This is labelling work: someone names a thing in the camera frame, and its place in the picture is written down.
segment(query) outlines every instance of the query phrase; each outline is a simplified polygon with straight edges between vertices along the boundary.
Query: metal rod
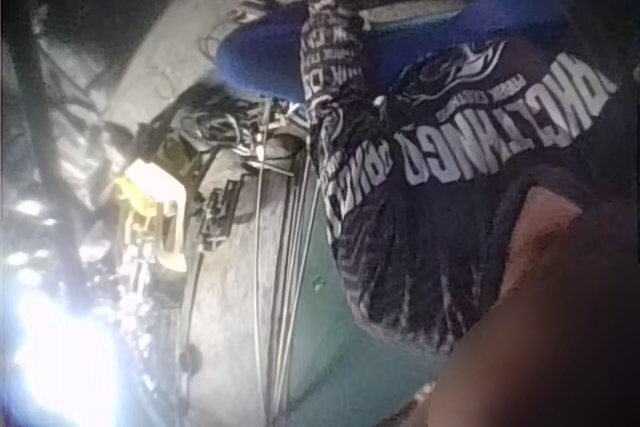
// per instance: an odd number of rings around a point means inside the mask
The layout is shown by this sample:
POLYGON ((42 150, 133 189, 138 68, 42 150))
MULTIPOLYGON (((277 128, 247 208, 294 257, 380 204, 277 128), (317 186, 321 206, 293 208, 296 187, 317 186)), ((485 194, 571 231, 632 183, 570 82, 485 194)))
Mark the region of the metal rod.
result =
POLYGON ((298 272, 298 279, 296 285, 296 293, 293 298, 293 306, 291 308, 291 322, 289 324, 289 329, 287 330, 287 340, 285 343, 284 350, 284 361, 283 361, 283 375, 280 383, 277 385, 276 390, 276 398, 278 399, 279 404, 282 403, 282 391, 284 389, 284 381, 286 378, 287 372, 287 363, 289 362, 289 356, 291 353, 291 341, 293 339, 293 330, 295 326, 295 320, 298 313, 298 304, 300 302, 300 294, 302 293, 302 280, 304 279, 304 273, 307 267, 307 257, 309 256, 309 248, 311 246, 311 234, 313 233, 313 225, 316 217, 316 211, 318 210, 318 202, 320 200, 320 184, 316 184, 316 191, 313 195, 313 202, 311 204, 311 213, 309 214, 309 223, 307 225, 307 236, 305 239, 304 250, 302 251, 302 259, 300 260, 300 268, 298 272))
POLYGON ((282 376, 284 375, 284 365, 282 360, 284 358, 284 344, 286 340, 286 332, 287 326, 290 318, 290 303, 291 303, 291 294, 293 291, 293 285, 295 280, 295 266, 298 260, 298 251, 299 245, 302 237, 302 229, 300 228, 302 225, 302 216, 304 213, 304 201, 306 199, 307 192, 307 184, 309 182, 309 172, 311 169, 311 162, 307 157, 305 160, 304 173, 302 175, 302 185, 300 187, 300 196, 295 205, 296 214, 293 219, 293 225, 291 228, 293 243, 290 250, 286 270, 287 270, 287 282, 285 284, 285 292, 284 292, 284 301, 283 301, 283 310, 282 310, 282 328, 280 330, 280 339, 278 342, 278 355, 276 357, 276 397, 274 397, 274 407, 277 409, 279 404, 278 388, 279 385, 283 382, 282 376))
MULTIPOLYGON (((264 122, 269 122, 271 103, 267 103, 264 111, 264 122)), ((263 152, 267 151, 267 133, 262 135, 263 152)), ((264 157, 258 172, 258 192, 256 194, 256 237, 255 237, 255 265, 253 272, 253 341, 256 356, 256 374, 258 378, 258 394, 265 423, 268 421, 267 405, 264 400, 264 383, 262 382, 262 351, 260 348, 260 214, 262 210, 262 185, 264 183, 264 157)))
POLYGON ((275 382, 277 379, 277 369, 278 369, 278 355, 280 346, 278 344, 278 339, 280 338, 281 331, 283 329, 282 325, 282 315, 284 312, 284 291, 285 285, 287 282, 288 271, 287 262, 289 259, 289 252, 291 250, 291 242, 288 239, 291 237, 292 232, 292 223, 294 210, 296 206, 296 200, 298 197, 299 186, 293 184, 291 187, 289 194, 286 198, 286 218, 283 223, 283 234, 279 245, 278 252, 278 260, 276 264, 276 278, 278 279, 278 284, 274 291, 273 298, 273 309, 272 309, 272 318, 271 318, 271 329, 272 332, 269 336, 269 358, 267 365, 267 395, 266 399, 270 410, 268 412, 269 418, 272 418, 272 413, 274 409, 274 393, 275 393, 275 382))

